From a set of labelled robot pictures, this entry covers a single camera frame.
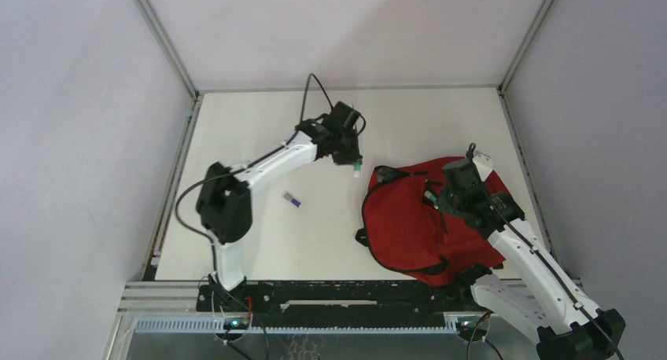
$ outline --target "backpack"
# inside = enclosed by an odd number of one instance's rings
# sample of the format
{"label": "backpack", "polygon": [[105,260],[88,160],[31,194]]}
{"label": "backpack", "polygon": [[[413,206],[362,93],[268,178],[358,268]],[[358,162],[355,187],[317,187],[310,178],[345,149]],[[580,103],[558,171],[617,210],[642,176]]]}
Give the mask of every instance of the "backpack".
{"label": "backpack", "polygon": [[[492,268],[505,259],[463,219],[442,214],[425,196],[440,194],[446,182],[442,167],[462,157],[444,157],[408,167],[373,170],[361,208],[363,228],[356,240],[388,270],[431,286],[449,285],[455,275],[477,264]],[[506,191],[492,172],[489,193]]]}

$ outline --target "metal frame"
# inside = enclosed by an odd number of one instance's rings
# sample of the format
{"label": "metal frame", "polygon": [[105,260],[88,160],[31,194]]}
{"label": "metal frame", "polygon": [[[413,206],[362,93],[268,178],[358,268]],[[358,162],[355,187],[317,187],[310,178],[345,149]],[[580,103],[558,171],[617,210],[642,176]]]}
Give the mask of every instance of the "metal frame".
{"label": "metal frame", "polygon": [[[190,119],[186,123],[182,134],[181,145],[175,158],[175,164],[169,178],[168,187],[165,192],[164,202],[160,210],[160,217],[155,226],[155,237],[153,246],[148,249],[148,260],[146,267],[151,263],[155,263],[159,259],[160,249],[164,232],[166,230],[168,219],[171,216],[171,210],[178,191],[179,180],[182,174],[183,165],[185,163],[190,142],[192,140],[194,126],[196,125],[199,110],[201,108],[201,95],[203,93],[211,92],[237,92],[237,91],[294,91],[301,90],[301,88],[285,88],[285,89],[245,89],[245,90],[206,90],[200,92],[195,87],[193,80],[182,62],[176,48],[173,45],[168,33],[164,29],[160,18],[157,15],[150,0],[134,0],[139,11],[144,17],[146,24],[149,26],[151,32],[155,36],[156,41],[160,45],[165,57],[168,59],[171,66],[174,68],[176,74],[181,79],[182,84],[186,88],[188,94],[193,99],[193,107],[190,112]],[[551,236],[547,228],[547,220],[544,216],[544,211],[540,206],[540,202],[535,190],[534,182],[531,178],[531,168],[528,160],[524,154],[524,148],[521,145],[521,140],[514,125],[514,119],[511,114],[511,109],[507,104],[505,94],[507,88],[510,86],[516,71],[525,58],[530,46],[533,44],[536,35],[543,25],[548,13],[550,12],[555,0],[543,0],[532,23],[521,41],[507,71],[505,72],[500,84],[495,85],[433,85],[433,86],[363,86],[363,87],[333,87],[331,90],[350,90],[350,89],[404,89],[404,88],[424,88],[424,89],[440,89],[440,88],[462,88],[462,87],[495,87],[498,90],[500,103],[503,106],[507,125],[510,128],[510,134],[516,148],[517,155],[521,160],[521,168],[524,173],[526,183],[531,193],[531,200],[536,209],[539,219],[539,226],[544,233],[547,247],[553,248]],[[523,281],[505,281],[512,289],[522,295],[528,296],[530,299],[529,290],[523,284]],[[127,357],[128,350],[132,336],[136,332],[201,332],[201,330],[208,331],[219,329],[219,327],[212,322],[211,313],[198,313],[195,311],[197,302],[198,284],[196,281],[131,281],[128,282],[120,305],[116,314],[116,319],[113,323],[112,332],[106,344],[103,355],[104,360],[124,360]],[[226,312],[228,317],[242,317],[245,312],[234,313]],[[443,332],[451,332],[450,324],[456,322],[459,318],[471,317],[479,315],[478,312],[449,312],[445,314],[447,318],[447,327],[443,328]],[[405,332],[398,330],[388,330],[391,332]],[[350,330],[350,333],[364,333],[362,330]]]}

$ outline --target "gray floor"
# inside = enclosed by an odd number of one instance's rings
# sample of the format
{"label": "gray floor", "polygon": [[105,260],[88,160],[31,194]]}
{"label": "gray floor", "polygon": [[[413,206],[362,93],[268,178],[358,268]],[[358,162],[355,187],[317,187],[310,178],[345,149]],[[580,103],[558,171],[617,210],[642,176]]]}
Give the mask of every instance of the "gray floor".
{"label": "gray floor", "polygon": [[[488,338],[506,359],[537,359],[534,346],[499,318],[492,319]],[[254,359],[264,359],[264,338],[248,335],[238,341]],[[271,359],[281,360],[369,360],[419,358],[421,360],[463,360],[465,343],[456,335],[272,335]],[[129,360],[242,359],[212,334],[136,334],[130,345]],[[497,360],[485,344],[474,343],[474,360]]]}

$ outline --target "white wall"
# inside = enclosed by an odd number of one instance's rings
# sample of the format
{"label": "white wall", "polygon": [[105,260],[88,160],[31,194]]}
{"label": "white wall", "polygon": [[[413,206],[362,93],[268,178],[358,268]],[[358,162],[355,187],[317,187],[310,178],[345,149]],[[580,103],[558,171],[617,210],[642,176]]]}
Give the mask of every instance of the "white wall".
{"label": "white wall", "polygon": [[206,89],[499,84],[542,0],[151,0]]}
{"label": "white wall", "polygon": [[132,0],[0,0],[0,358],[100,358],[190,100]]}
{"label": "white wall", "polygon": [[628,327],[625,358],[665,358],[665,0],[558,0],[510,110],[562,261]]}

